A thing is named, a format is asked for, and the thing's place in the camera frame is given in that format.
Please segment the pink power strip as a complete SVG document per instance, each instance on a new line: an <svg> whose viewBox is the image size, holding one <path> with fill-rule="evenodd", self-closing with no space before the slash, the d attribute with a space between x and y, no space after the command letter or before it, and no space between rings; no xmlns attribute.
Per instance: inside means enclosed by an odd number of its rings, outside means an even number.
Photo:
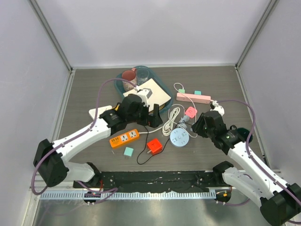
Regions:
<svg viewBox="0 0 301 226"><path fill-rule="evenodd" d="M178 92L176 94L176 100L177 101L184 101L184 102L194 102L194 103L200 103L200 104L209 104L211 102L210 96L204 96L204 95L195 95L195 94L183 94Z"/></svg>

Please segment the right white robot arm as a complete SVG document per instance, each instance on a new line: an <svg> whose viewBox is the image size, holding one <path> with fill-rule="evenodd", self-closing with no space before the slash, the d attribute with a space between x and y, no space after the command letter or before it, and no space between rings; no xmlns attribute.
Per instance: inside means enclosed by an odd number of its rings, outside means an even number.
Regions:
<svg viewBox="0 0 301 226"><path fill-rule="evenodd" d="M235 187L255 203L272 226L281 226L301 212L301 188L289 184L271 170L249 148L246 138L237 128L227 128L217 111L202 113L193 132L209 138L217 149L238 163L245 172L240 172L231 163L224 161L216 165L212 174L218 186L228 184Z"/></svg>

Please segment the red cube plug adapter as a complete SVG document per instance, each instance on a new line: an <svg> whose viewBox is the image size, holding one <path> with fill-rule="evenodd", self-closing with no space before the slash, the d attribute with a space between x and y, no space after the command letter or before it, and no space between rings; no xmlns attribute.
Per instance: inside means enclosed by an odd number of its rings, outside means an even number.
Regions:
<svg viewBox="0 0 301 226"><path fill-rule="evenodd" d="M149 141L146 146L148 148L147 154L151 155L156 155L163 150L163 146L157 138Z"/></svg>

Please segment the pink plug adapter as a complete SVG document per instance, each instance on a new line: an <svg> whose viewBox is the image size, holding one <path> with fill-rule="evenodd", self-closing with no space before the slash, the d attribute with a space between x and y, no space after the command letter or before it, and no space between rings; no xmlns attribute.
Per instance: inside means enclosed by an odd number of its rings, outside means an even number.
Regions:
<svg viewBox="0 0 301 226"><path fill-rule="evenodd" d="M189 116L191 119L196 117L197 115L197 109L194 107L190 106L186 111L185 111L185 116Z"/></svg>

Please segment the teal plug adapter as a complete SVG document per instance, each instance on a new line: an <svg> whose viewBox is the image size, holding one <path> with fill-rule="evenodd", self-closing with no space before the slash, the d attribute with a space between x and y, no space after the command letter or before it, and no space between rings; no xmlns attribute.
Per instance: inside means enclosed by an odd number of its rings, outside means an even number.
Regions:
<svg viewBox="0 0 301 226"><path fill-rule="evenodd" d="M133 152L134 152L134 149L133 149L133 148L126 147L125 150L124 150L124 156L125 156L126 158L132 157Z"/></svg>

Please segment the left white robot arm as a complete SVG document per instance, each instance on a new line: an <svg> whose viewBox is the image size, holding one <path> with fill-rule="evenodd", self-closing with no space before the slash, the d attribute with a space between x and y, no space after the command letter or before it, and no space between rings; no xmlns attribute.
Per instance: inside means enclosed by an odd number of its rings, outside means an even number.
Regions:
<svg viewBox="0 0 301 226"><path fill-rule="evenodd" d="M130 94L79 131L54 142L47 139L41 141L33 165L47 187L57 186L63 181L77 181L91 188L97 187L101 180L97 167L90 162L79 164L70 160L97 141L124 130L130 123L158 127L163 123L159 105L154 104L153 113L150 114L149 105L145 104L142 97Z"/></svg>

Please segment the orange power strip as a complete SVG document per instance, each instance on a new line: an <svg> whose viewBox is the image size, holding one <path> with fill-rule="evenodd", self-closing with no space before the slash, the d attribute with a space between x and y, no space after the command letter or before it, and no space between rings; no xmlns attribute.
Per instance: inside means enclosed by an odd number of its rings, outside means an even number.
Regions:
<svg viewBox="0 0 301 226"><path fill-rule="evenodd" d="M130 130L126 133L123 133L117 137L114 137L109 140L111 148L119 148L126 144L129 144L140 137L139 132L137 129Z"/></svg>

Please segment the teal plug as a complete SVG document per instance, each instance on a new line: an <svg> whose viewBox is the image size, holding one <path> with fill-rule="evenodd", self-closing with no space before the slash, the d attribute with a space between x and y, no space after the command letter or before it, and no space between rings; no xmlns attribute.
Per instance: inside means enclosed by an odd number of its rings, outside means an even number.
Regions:
<svg viewBox="0 0 301 226"><path fill-rule="evenodd" d="M195 95L202 95L202 92L199 91L199 90L195 90L195 91L194 91L194 94L195 94Z"/></svg>

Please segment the white square power socket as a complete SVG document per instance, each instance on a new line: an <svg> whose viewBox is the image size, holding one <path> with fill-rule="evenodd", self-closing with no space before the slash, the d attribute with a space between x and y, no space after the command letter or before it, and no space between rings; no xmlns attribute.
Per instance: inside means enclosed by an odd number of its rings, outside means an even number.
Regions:
<svg viewBox="0 0 301 226"><path fill-rule="evenodd" d="M102 107L98 107L97 109L94 108L94 109L90 109L88 111L90 117L94 120L95 119L95 113L97 113L97 118L100 116L100 114L104 113L105 111L107 110L110 110L112 109L112 106L111 105L107 105L107 106L102 106Z"/></svg>

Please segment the blue round socket hub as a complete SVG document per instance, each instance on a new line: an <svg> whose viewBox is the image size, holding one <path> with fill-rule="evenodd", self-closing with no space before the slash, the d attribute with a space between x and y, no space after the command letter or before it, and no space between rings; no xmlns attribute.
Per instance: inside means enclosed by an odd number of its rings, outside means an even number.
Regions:
<svg viewBox="0 0 301 226"><path fill-rule="evenodd" d="M189 142L189 138L188 132L182 128L175 128L172 130L169 137L171 144L175 147L186 146Z"/></svg>

